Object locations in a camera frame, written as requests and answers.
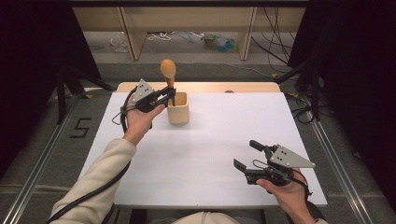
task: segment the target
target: person's right hand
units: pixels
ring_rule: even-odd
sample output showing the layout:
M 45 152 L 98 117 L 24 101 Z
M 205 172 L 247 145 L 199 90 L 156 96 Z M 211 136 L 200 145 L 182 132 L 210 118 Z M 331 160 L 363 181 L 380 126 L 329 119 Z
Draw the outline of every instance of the person's right hand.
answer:
M 133 99 L 134 95 L 129 98 L 128 103 L 131 103 Z M 126 114 L 128 129 L 122 138 L 136 146 L 149 130 L 151 122 L 157 115 L 163 112 L 164 108 L 165 105 L 158 105 L 148 113 L 141 112 L 137 109 L 129 110 Z
M 294 178 L 303 183 L 305 182 L 298 172 L 294 172 Z M 275 195 L 280 207 L 291 217 L 295 224 L 316 223 L 306 206 L 305 189 L 302 185 L 290 181 L 286 186 L 276 186 L 266 179 L 259 179 L 257 184 Z

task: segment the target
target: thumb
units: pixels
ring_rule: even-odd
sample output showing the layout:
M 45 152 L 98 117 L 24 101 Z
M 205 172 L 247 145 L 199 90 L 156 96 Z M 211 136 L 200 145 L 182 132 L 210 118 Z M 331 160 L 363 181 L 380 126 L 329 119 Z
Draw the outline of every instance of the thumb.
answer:
M 276 191 L 276 186 L 269 180 L 259 179 L 256 184 L 260 185 L 262 188 L 274 193 Z

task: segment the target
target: black curtain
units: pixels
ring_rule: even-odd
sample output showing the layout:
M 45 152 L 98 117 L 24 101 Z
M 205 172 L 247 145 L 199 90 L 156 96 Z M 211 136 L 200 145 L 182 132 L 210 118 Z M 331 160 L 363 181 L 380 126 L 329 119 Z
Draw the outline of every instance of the black curtain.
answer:
M 59 69 L 100 78 L 67 1 L 0 1 L 0 177 L 25 147 Z
M 345 1 L 342 22 L 330 34 L 322 62 L 316 63 L 332 110 L 354 148 L 396 212 L 396 4 Z M 303 62 L 315 46 L 330 11 L 309 7 L 296 36 L 290 66 Z

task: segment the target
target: metal rail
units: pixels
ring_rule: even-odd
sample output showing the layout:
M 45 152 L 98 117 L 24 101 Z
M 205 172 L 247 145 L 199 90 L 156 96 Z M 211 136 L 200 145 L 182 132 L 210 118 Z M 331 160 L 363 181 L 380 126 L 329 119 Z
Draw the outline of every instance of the metal rail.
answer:
M 26 205 L 29 203 L 30 198 L 32 197 L 39 178 L 43 174 L 53 151 L 59 143 L 60 137 L 64 131 L 64 127 L 68 123 L 70 115 L 72 114 L 80 98 L 80 95 L 72 96 L 69 108 L 67 109 L 67 113 L 64 116 L 64 120 L 55 127 L 55 130 L 53 131 L 48 143 L 46 144 L 46 147 L 44 148 L 43 152 L 40 155 L 40 158 L 35 164 L 35 168 L 33 169 L 32 173 L 30 173 L 14 203 L 10 206 L 6 218 L 3 220 L 4 224 L 18 223 L 23 213 L 23 210 L 25 209 Z
M 310 104 L 306 96 L 303 96 L 303 100 Z M 307 116 L 310 119 L 313 117 L 311 112 L 308 112 Z M 349 201 L 351 208 L 355 213 L 357 220 L 360 224 L 374 223 L 369 212 L 367 211 L 364 201 L 361 199 L 361 196 L 353 185 L 352 180 L 349 178 L 343 163 L 341 163 L 340 159 L 338 158 L 337 152 L 334 150 L 332 143 L 324 131 L 320 121 L 313 119 L 312 127 L 329 160 L 330 165 L 332 166 L 332 170 L 334 171 L 335 176 L 337 177 L 338 182 L 340 183 L 340 186 L 344 191 L 347 200 Z

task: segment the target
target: black cable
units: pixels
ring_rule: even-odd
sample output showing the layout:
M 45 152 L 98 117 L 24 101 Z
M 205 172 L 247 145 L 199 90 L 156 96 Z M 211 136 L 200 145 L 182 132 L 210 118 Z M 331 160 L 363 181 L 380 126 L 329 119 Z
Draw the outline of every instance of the black cable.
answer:
M 122 176 L 126 173 L 126 171 L 129 168 L 129 165 L 131 164 L 131 162 L 129 161 L 128 164 L 120 171 L 119 174 L 117 174 L 113 179 L 111 179 L 109 182 L 107 182 L 106 184 L 104 184 L 102 187 L 100 187 L 99 189 L 96 189 L 90 193 L 87 193 L 86 195 L 74 200 L 73 202 L 71 202 L 70 204 L 68 204 L 67 206 L 65 206 L 64 208 L 62 208 L 61 210 L 59 210 L 57 213 L 55 213 L 52 217 L 49 218 L 49 220 L 46 223 L 51 223 L 54 220 L 59 219 L 61 216 L 63 216 L 64 214 L 66 214 L 68 211 L 70 211 L 71 209 L 73 209 L 74 207 L 76 207 L 77 205 L 79 205 L 80 203 L 83 203 L 85 201 L 87 201 L 88 199 L 90 199 L 93 196 L 98 195 L 99 193 L 102 193 L 103 191 L 105 191 L 106 189 L 110 188 L 111 186 L 113 186 L 115 183 L 117 183 Z
M 289 60 L 289 57 L 290 57 L 289 53 L 286 51 L 285 45 L 283 44 L 282 38 L 280 37 L 280 29 L 279 29 L 279 22 L 278 22 L 279 8 L 278 7 L 275 8 L 275 18 L 276 18 L 275 25 L 272 24 L 271 19 L 269 18 L 265 7 L 263 9 L 264 9 L 264 12 L 265 12 L 265 16 L 267 17 L 267 20 L 270 22 L 271 28 L 273 30 L 273 37 L 271 39 L 271 43 L 275 43 L 274 42 L 274 35 L 275 35 L 277 37 L 277 40 L 280 43 L 280 46 L 282 47 L 283 54 L 285 55 L 286 59 Z
M 294 35 L 292 35 L 291 33 L 289 33 L 290 34 L 290 36 L 291 36 L 291 38 L 293 39 L 293 40 L 295 40 L 296 38 L 294 37 Z
M 269 50 L 271 50 L 272 43 L 274 43 L 274 35 L 275 35 L 275 33 L 273 33 L 273 35 L 272 35 L 272 37 L 271 37 L 271 42 L 270 42 Z M 277 71 L 277 72 L 279 72 L 279 73 L 286 73 L 286 72 L 284 72 L 284 71 L 277 70 L 276 68 L 273 67 L 273 65 L 271 64 L 271 58 L 270 58 L 270 55 L 269 55 L 269 54 L 267 55 L 267 59 L 268 59 L 268 63 L 269 63 L 270 66 L 272 67 L 272 69 L 274 69 L 275 71 Z
M 313 118 L 311 118 L 310 120 L 302 120 L 302 119 L 300 118 L 300 116 L 301 116 L 303 113 L 308 112 L 308 111 L 311 110 L 310 105 L 309 105 L 308 103 L 306 103 L 305 101 L 303 101 L 302 99 L 300 99 L 300 96 L 301 96 L 301 94 L 299 94 L 298 97 L 294 97 L 294 96 L 290 95 L 290 93 L 285 93 L 285 97 L 286 97 L 287 100 L 294 100 L 295 103 L 296 103 L 297 105 L 300 105 L 300 106 L 301 106 L 300 108 L 292 109 L 292 110 L 290 111 L 291 114 L 293 114 L 293 113 L 295 113 L 295 112 L 298 112 L 297 114 L 293 115 L 293 118 L 294 118 L 294 119 L 297 119 L 297 120 L 298 120 L 299 122 L 301 122 L 301 123 L 310 123 L 310 122 L 312 122 L 312 121 L 314 120 Z M 323 101 L 322 101 L 322 103 L 324 103 L 324 105 L 319 105 L 319 106 L 318 106 L 318 109 L 329 107 L 329 105 L 326 104 L 327 102 L 323 102 Z M 331 117 L 334 117 L 334 114 L 333 114 L 333 113 L 331 113 L 331 114 L 326 114 L 326 113 L 324 113 L 323 111 L 320 111 L 320 110 L 319 110 L 319 113 L 322 114 L 322 115 L 324 115 L 324 116 L 330 117 L 330 118 L 331 118 Z
M 301 176 L 303 177 L 303 179 L 304 179 L 304 182 L 305 182 L 305 183 L 304 183 L 303 181 L 299 180 L 299 179 L 294 178 L 294 177 L 289 177 L 289 180 L 294 181 L 295 183 L 300 184 L 301 186 L 304 187 L 304 191 L 305 191 L 305 201 L 307 202 L 307 201 L 308 201 L 308 196 L 311 196 L 311 195 L 312 195 L 312 192 L 309 191 L 308 181 L 306 181 L 306 178 L 305 178 L 305 176 L 303 175 L 303 173 L 301 173 L 300 171 L 296 171 L 296 170 L 294 170 L 294 169 L 292 169 L 292 170 L 293 170 L 293 172 L 296 172 L 296 173 L 298 173 L 299 175 L 301 175 Z
M 127 127 L 126 127 L 126 122 L 125 122 L 125 118 L 126 118 L 126 107 L 128 105 L 128 100 L 131 97 L 131 95 L 136 92 L 137 87 L 135 87 L 133 90 L 131 90 L 127 96 L 127 98 L 125 99 L 124 105 L 122 106 L 122 108 L 120 109 L 120 123 L 122 124 L 122 129 L 124 130 L 124 132 L 126 132 Z M 83 203 L 87 200 L 89 200 L 91 197 L 98 195 L 99 193 L 102 193 L 103 191 L 105 191 L 106 189 L 110 188 L 111 186 L 113 186 L 115 183 L 117 183 L 122 176 L 127 172 L 129 165 L 131 164 L 131 162 L 129 161 L 128 164 L 110 181 L 108 181 L 106 184 L 104 184 L 102 187 L 87 193 L 86 195 L 74 200 L 73 202 L 69 203 L 67 206 L 65 206 L 64 208 L 62 208 L 61 210 L 59 210 L 57 213 L 55 213 L 52 217 L 49 218 L 49 220 L 46 223 L 51 223 L 54 220 L 59 219 L 61 216 L 63 216 L 64 214 L 66 214 L 68 211 L 70 211 L 71 209 L 73 209 L 74 207 L 76 207 L 77 205 L 79 205 L 80 203 Z
M 268 37 L 267 37 L 267 36 L 265 36 L 265 35 L 264 35 L 264 33 L 263 33 L 263 32 L 262 32 L 262 37 L 264 37 L 264 39 L 266 39 L 268 42 L 272 42 L 272 44 L 278 45 L 278 46 L 280 46 L 280 47 L 283 47 L 283 48 L 288 48 L 288 49 L 291 49 L 291 47 L 290 47 L 290 46 L 287 46 L 287 45 L 281 45 L 281 44 L 279 44 L 279 43 L 276 43 L 276 42 L 273 42 L 273 41 L 271 41 L 270 39 L 268 39 Z
M 254 38 L 253 36 L 251 37 L 251 39 L 254 41 L 254 43 L 257 44 L 257 46 L 259 46 L 260 49 L 264 50 L 265 52 L 267 52 L 268 54 L 271 54 L 272 56 L 274 56 L 275 58 L 277 58 L 278 60 L 280 60 L 282 63 L 287 63 L 286 61 L 284 61 L 283 59 L 279 58 L 278 56 L 276 56 L 273 52 L 271 52 L 270 50 L 266 49 L 265 47 L 261 46 Z

